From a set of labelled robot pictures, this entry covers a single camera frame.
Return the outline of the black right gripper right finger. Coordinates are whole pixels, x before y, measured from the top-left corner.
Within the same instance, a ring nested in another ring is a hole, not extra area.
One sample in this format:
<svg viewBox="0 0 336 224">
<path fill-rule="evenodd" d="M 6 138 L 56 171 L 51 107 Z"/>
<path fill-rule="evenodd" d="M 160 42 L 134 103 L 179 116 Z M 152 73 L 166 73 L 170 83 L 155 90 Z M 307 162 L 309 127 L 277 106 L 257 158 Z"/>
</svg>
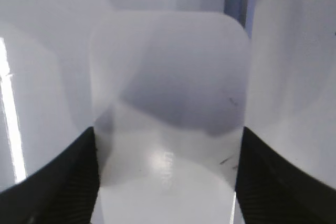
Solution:
<svg viewBox="0 0 336 224">
<path fill-rule="evenodd" d="M 242 135 L 235 191 L 245 223 L 335 223 L 335 189 Z"/>
</svg>

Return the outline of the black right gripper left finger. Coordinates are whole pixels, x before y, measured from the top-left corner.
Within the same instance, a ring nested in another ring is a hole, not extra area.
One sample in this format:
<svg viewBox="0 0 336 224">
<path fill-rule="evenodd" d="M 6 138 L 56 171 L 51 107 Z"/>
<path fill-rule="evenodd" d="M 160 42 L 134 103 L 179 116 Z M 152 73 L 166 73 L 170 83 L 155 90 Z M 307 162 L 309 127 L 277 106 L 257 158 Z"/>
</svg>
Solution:
<svg viewBox="0 0 336 224">
<path fill-rule="evenodd" d="M 43 168 L 1 192 L 1 223 L 90 223 L 99 187 L 89 127 Z"/>
</svg>

